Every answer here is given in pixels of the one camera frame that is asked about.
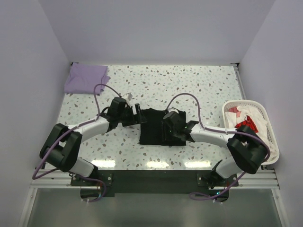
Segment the black t shirt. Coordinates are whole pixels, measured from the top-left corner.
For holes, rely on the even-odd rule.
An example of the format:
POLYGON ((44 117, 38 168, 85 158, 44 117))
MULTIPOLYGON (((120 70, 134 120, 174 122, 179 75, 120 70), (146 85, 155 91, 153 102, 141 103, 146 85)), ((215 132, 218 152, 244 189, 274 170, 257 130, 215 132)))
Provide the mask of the black t shirt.
POLYGON ((169 128, 163 122, 168 112, 152 108, 142 110, 147 122, 140 125, 140 145, 185 146, 186 142, 169 134, 169 128))

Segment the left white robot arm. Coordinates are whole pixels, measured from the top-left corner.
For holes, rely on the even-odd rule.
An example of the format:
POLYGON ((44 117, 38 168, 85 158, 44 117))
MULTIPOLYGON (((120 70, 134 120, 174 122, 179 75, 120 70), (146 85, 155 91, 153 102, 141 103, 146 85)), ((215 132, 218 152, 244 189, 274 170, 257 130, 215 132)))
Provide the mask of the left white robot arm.
POLYGON ((139 104, 135 104, 135 110, 136 113, 127 99, 115 97, 111 105, 98 113, 95 119, 69 126, 56 124, 40 151, 42 163, 47 162, 62 172, 81 175, 86 185, 94 185, 98 181, 98 168, 78 157, 81 144, 97 135, 110 132, 118 124, 127 127, 146 123, 139 104))

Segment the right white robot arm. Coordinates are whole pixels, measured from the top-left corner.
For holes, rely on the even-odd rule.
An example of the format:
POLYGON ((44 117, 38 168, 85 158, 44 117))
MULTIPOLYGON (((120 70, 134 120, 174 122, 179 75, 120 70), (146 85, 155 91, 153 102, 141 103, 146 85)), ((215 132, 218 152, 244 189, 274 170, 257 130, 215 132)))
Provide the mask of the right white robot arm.
POLYGON ((231 157, 220 160, 212 170, 201 176, 209 187, 223 185, 229 177, 241 171, 255 174, 270 156, 266 143, 247 125, 237 129, 202 126, 197 121, 186 122, 177 112, 167 113, 162 120, 169 138, 204 142, 229 150, 231 157))

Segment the white laundry basket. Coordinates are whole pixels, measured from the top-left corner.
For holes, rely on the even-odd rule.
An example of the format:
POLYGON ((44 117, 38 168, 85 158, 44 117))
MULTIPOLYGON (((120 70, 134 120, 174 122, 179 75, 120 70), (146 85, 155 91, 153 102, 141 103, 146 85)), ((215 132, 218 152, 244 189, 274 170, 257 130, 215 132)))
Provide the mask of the white laundry basket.
POLYGON ((276 163, 280 156, 277 141, 265 108, 251 100, 231 100, 222 106, 225 128, 236 128, 247 123, 254 132, 268 145, 270 158, 264 165, 276 163))

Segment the white red print t shirt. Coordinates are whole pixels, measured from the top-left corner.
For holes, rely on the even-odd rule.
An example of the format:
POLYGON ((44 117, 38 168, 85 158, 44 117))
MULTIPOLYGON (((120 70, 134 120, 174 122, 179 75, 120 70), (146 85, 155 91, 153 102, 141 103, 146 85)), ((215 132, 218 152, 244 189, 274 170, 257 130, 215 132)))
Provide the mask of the white red print t shirt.
POLYGON ((275 145, 268 139, 268 121, 264 119, 258 108, 250 105, 231 107, 224 113, 224 117, 226 118, 226 128, 239 128, 242 125, 248 125, 270 148, 271 154, 268 161, 277 156, 275 145))

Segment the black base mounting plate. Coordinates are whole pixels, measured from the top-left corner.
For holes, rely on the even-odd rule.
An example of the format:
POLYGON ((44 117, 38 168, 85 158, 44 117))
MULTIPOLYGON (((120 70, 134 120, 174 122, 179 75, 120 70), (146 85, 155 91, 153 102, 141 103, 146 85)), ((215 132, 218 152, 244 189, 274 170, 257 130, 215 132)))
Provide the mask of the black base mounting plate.
POLYGON ((100 192, 106 197, 118 193, 219 194, 229 186, 237 187, 237 175, 227 179, 211 179, 211 170, 99 170, 98 179, 105 183, 100 192))

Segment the folded purple t shirt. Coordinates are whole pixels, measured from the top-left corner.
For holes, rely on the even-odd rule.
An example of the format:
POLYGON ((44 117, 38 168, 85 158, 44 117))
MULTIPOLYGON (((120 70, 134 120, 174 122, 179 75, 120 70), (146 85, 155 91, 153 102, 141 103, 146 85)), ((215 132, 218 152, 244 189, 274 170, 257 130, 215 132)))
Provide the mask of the folded purple t shirt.
POLYGON ((110 80, 107 71, 108 66, 73 62, 64 85, 64 92, 66 94, 94 94, 95 85, 106 85, 110 80))

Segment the aluminium frame rail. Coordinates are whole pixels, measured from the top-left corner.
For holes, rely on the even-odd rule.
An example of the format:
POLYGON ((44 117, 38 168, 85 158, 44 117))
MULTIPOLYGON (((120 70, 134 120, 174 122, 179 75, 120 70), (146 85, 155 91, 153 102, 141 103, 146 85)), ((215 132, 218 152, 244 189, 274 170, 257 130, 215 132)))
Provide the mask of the aluminium frame rail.
MULTIPOLYGON (((280 189, 274 170, 259 170, 256 174, 245 174, 236 189, 280 189)), ((71 188, 71 177, 68 173, 52 172, 37 180, 32 180, 30 188, 60 189, 71 188)))

